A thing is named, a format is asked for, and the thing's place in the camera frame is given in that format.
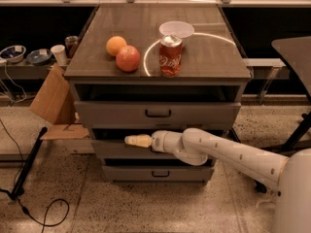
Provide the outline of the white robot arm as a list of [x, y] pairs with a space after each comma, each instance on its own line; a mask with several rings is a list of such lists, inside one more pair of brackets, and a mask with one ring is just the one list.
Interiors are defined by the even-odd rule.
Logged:
[[157, 130], [151, 136], [126, 136], [124, 142], [173, 154], [192, 166], [202, 165], [212, 156], [271, 189], [278, 187], [282, 171], [289, 161], [284, 155], [237, 143], [197, 128], [188, 128], [183, 133]]

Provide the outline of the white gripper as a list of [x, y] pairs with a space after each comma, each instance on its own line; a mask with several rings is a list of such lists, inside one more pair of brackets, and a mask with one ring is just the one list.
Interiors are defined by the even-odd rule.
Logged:
[[167, 131], [165, 130], [158, 130], [152, 134], [152, 138], [146, 134], [140, 135], [131, 135], [126, 136], [124, 138], [124, 142], [127, 145], [148, 148], [152, 146], [153, 150], [165, 152], [164, 147], [164, 139], [167, 135]]

